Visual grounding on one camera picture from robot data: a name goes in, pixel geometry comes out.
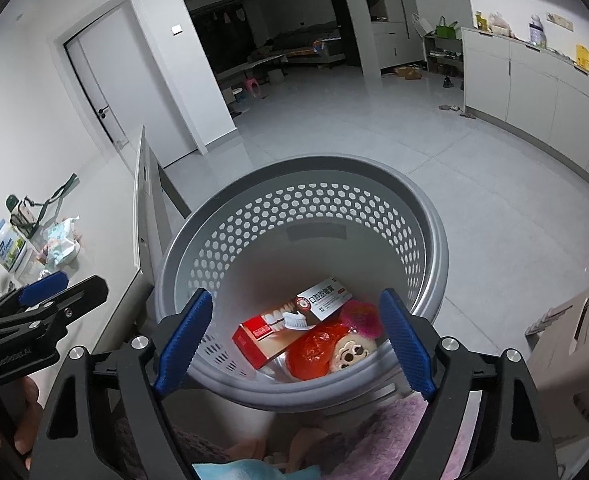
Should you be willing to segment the person's left hand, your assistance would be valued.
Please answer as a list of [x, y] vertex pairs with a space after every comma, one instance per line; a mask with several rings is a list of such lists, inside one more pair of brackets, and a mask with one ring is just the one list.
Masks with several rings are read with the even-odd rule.
[[[17, 424], [17, 431], [12, 440], [14, 449], [25, 458], [26, 468], [31, 467], [32, 449], [40, 429], [40, 421], [43, 416], [43, 407], [38, 402], [40, 388], [32, 377], [26, 376], [17, 381], [24, 396], [23, 411]], [[3, 439], [0, 436], [0, 448]]]

